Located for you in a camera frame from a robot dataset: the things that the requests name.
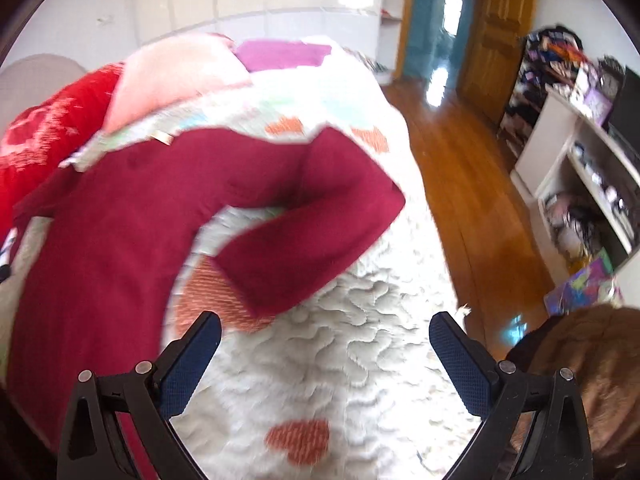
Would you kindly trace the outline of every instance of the metal screw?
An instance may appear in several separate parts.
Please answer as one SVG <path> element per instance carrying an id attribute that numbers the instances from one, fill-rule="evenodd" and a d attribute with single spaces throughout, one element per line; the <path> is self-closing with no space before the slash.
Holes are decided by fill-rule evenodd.
<path id="1" fill-rule="evenodd" d="M 140 361 L 136 365 L 136 373 L 143 375 L 151 371 L 153 365 L 149 361 Z"/>
<path id="2" fill-rule="evenodd" d="M 573 381 L 574 380 L 574 373 L 569 368 L 560 368 L 560 376 L 565 381 Z"/>
<path id="3" fill-rule="evenodd" d="M 500 367 L 500 370 L 506 374 L 513 374 L 516 371 L 516 365 L 511 361 L 500 361 L 498 366 Z"/>
<path id="4" fill-rule="evenodd" d="M 80 381 L 81 383 L 85 383 L 89 379 L 91 379 L 92 375 L 93 374 L 91 373 L 91 370 L 83 370 L 78 374 L 78 381 Z"/>

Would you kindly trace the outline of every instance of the wooden door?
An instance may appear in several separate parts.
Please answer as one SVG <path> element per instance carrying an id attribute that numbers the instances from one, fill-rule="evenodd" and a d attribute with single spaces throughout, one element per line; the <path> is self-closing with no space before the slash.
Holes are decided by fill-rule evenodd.
<path id="1" fill-rule="evenodd" d="M 476 0 L 458 92 L 497 124 L 520 66 L 535 0 Z"/>

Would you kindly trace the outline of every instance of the red sweater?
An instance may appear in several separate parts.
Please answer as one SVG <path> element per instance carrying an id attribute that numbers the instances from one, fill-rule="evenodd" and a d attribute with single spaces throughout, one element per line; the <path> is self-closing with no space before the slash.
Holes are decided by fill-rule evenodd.
<path id="1" fill-rule="evenodd" d="M 194 236 L 225 205 L 286 213 L 231 240 L 215 262 L 254 316 L 283 312 L 349 267 L 404 206 L 398 187 L 332 128 L 309 144 L 228 129 L 108 153 L 57 170 L 16 209 L 53 216 L 15 318 L 10 395 L 57 447 L 78 372 L 132 369 L 159 352 L 166 304 Z"/>

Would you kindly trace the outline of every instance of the blue grip pad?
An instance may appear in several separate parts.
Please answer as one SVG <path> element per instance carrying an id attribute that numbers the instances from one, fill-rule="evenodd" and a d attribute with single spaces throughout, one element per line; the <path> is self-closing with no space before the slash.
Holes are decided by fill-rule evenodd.
<path id="1" fill-rule="evenodd" d="M 220 318 L 210 316 L 160 384 L 158 411 L 164 420 L 180 415 L 187 407 L 200 378 L 218 349 L 220 338 Z"/>
<path id="2" fill-rule="evenodd" d="M 457 325 L 452 327 L 447 323 L 445 316 L 455 323 L 446 313 L 433 316 L 429 324 L 431 346 L 468 412 L 485 419 L 492 406 L 491 385 L 461 340 L 461 337 L 467 338 L 466 334 Z"/>

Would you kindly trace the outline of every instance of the purple pillow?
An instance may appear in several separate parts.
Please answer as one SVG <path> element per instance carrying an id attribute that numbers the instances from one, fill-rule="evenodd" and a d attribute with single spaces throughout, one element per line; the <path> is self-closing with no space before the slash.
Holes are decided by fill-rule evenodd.
<path id="1" fill-rule="evenodd" d="M 320 66 L 324 56 L 330 53 L 330 45 L 283 40 L 248 40 L 235 51 L 236 57 L 249 72 Z"/>

